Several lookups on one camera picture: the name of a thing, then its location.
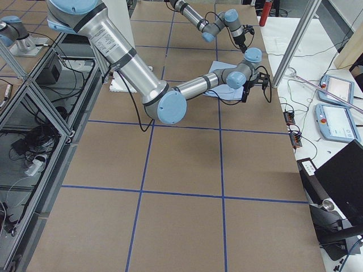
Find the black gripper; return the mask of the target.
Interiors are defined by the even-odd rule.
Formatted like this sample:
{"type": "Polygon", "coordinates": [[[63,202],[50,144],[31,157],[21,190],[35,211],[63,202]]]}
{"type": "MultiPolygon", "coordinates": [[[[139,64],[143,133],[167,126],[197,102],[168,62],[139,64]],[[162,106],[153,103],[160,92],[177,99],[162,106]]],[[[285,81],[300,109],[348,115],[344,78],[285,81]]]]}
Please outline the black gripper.
{"type": "Polygon", "coordinates": [[[237,30],[233,31],[234,44],[238,48],[248,48],[246,45],[246,34],[249,33],[254,37],[255,30],[251,25],[241,25],[237,30]]]}
{"type": "Polygon", "coordinates": [[[262,90],[265,91],[269,85],[269,74],[258,71],[255,75],[252,76],[251,79],[247,79],[243,85],[243,93],[241,97],[242,103],[247,101],[250,89],[256,84],[261,84],[262,90]]]}

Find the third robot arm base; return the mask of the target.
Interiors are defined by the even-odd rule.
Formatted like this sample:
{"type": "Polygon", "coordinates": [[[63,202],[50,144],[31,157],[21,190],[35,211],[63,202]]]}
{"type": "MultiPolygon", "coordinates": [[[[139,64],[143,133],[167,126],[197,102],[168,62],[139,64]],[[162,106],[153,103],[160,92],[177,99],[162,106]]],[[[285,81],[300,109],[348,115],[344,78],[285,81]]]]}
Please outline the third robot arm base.
{"type": "Polygon", "coordinates": [[[35,57],[41,47],[36,42],[41,38],[30,35],[21,19],[15,15],[1,18],[1,42],[16,57],[35,57]]]}

